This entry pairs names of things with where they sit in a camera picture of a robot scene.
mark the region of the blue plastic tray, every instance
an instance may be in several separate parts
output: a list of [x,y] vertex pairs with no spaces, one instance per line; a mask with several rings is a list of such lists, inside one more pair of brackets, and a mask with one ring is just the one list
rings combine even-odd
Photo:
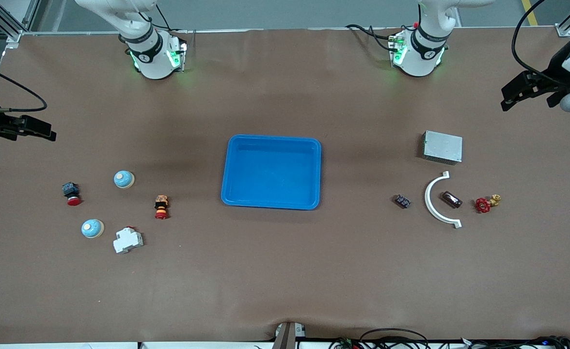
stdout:
[[322,146],[312,138],[235,135],[221,198],[227,205],[312,210],[320,203]]

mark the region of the metal box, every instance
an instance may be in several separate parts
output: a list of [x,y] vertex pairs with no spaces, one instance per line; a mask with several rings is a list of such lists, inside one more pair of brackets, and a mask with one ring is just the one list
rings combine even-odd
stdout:
[[457,165],[462,162],[462,137],[425,131],[423,158],[447,165]]

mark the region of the red handwheel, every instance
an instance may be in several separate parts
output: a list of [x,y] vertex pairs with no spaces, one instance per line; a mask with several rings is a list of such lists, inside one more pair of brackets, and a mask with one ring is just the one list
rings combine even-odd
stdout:
[[475,201],[475,208],[477,208],[478,212],[485,213],[490,211],[491,205],[487,199],[480,197]]

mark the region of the silver rectangular box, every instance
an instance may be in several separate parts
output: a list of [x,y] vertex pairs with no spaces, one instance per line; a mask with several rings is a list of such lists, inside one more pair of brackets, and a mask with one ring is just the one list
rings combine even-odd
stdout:
[[425,131],[423,158],[447,165],[457,165],[462,162],[462,137]]

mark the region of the white plastic block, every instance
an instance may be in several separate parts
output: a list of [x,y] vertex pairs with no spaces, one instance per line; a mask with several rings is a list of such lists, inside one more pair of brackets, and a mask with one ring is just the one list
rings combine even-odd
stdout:
[[132,248],[143,246],[143,237],[141,233],[126,227],[117,232],[117,240],[112,242],[112,246],[118,254],[127,254]]

